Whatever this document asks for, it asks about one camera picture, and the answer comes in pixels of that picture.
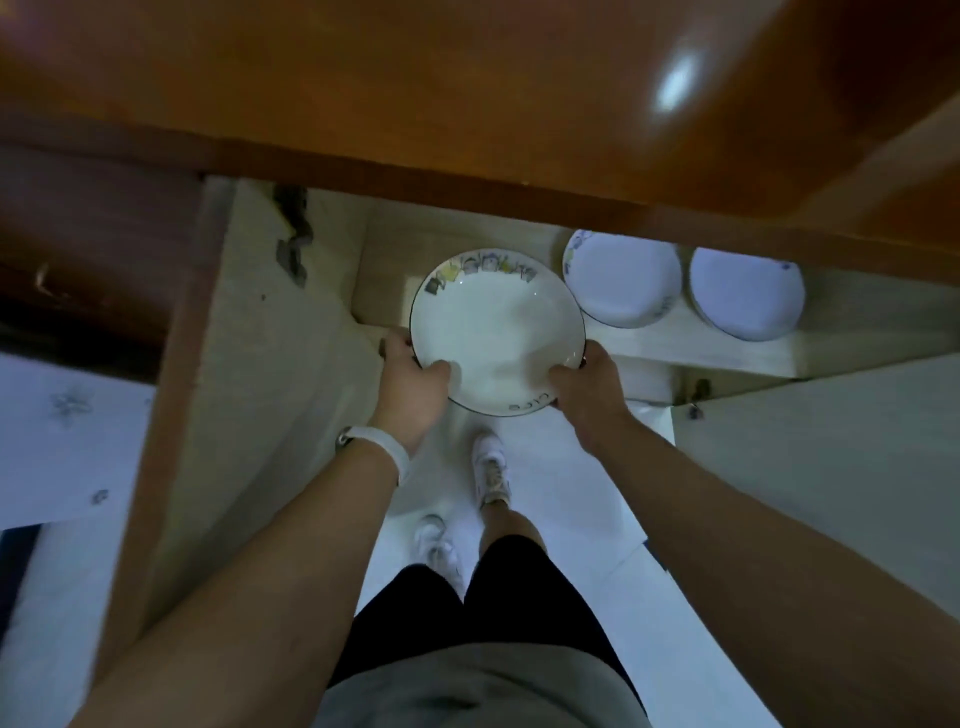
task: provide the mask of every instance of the forearm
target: forearm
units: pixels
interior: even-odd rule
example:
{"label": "forearm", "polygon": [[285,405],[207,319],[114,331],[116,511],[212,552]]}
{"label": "forearm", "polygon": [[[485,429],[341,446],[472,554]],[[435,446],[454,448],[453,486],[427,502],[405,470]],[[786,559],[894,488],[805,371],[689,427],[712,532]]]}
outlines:
{"label": "forearm", "polygon": [[336,665],[396,485],[355,441],[124,657],[74,726],[219,726]]}
{"label": "forearm", "polygon": [[958,722],[960,625],[636,421],[595,454],[710,632],[784,725]]}

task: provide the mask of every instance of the white wristband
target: white wristband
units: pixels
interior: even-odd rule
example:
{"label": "white wristband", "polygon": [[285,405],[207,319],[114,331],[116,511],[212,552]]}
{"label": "white wristband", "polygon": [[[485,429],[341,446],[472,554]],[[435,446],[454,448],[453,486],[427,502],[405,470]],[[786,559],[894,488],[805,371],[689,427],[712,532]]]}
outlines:
{"label": "white wristband", "polygon": [[377,443],[387,451],[387,454],[394,458],[396,465],[396,485],[399,487],[407,477],[410,471],[410,455],[407,454],[407,448],[394,439],[394,436],[384,432],[376,427],[345,427],[337,436],[337,450],[343,448],[350,440],[369,440]]}

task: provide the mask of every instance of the black shorts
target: black shorts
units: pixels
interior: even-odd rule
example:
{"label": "black shorts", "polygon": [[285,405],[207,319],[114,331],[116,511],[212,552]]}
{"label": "black shorts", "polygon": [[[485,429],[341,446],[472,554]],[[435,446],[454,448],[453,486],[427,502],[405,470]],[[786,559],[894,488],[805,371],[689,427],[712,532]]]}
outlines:
{"label": "black shorts", "polygon": [[573,647],[607,663],[640,699],[584,598],[525,536],[491,544],[464,601],[429,567],[402,570],[353,619],[328,686],[408,657],[472,643]]}

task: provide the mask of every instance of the plate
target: plate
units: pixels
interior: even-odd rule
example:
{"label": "plate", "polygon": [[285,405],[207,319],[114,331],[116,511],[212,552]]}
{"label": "plate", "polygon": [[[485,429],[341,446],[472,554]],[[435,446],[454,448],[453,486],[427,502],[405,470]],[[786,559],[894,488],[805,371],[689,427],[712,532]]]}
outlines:
{"label": "plate", "polygon": [[684,271],[670,243],[576,231],[564,250],[564,280],[592,319],[617,328],[655,324],[684,290]]}
{"label": "plate", "polygon": [[414,298],[410,337],[422,366],[450,362],[453,401],[495,417],[552,402],[547,371],[579,367],[587,339],[564,282],[532,257],[500,249],[468,251],[437,266]]}
{"label": "plate", "polygon": [[697,248],[690,296],[698,313],[743,341],[772,341],[800,322],[806,291],[796,263]]}

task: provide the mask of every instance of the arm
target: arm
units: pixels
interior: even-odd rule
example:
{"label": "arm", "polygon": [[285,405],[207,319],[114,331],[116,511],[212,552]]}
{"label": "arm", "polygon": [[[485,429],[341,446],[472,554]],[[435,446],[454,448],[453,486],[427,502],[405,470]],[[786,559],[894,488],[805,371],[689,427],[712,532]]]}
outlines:
{"label": "arm", "polygon": [[[371,425],[413,453],[446,406],[449,366],[421,371],[387,337]],[[353,620],[396,486],[380,447],[352,442],[209,582],[152,629],[71,724],[232,725],[310,672],[314,712]]]}
{"label": "arm", "polygon": [[599,344],[551,378],[584,449],[784,726],[960,725],[960,624],[637,422]]}

